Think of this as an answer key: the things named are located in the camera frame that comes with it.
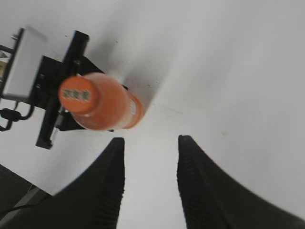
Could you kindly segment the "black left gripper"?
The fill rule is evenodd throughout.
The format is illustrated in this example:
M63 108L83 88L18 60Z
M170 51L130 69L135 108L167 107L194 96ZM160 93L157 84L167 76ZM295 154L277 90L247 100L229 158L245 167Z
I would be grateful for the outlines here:
M63 60L43 56L35 81L35 106L45 110L37 147L51 149L57 131L82 130L70 112L63 108L58 98L60 84L70 76L101 73L84 52L89 36L75 31Z

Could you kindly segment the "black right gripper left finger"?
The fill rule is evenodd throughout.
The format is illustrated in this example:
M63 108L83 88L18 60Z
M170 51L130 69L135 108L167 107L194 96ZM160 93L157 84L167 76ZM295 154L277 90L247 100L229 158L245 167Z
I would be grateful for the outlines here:
M125 184L124 139L116 137L72 183L3 229L115 229Z

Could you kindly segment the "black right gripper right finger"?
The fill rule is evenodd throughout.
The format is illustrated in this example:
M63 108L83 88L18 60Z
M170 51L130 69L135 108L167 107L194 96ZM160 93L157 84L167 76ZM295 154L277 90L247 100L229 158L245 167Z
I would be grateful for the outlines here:
M303 229L305 221L225 173L189 135L178 138L177 182L188 229Z

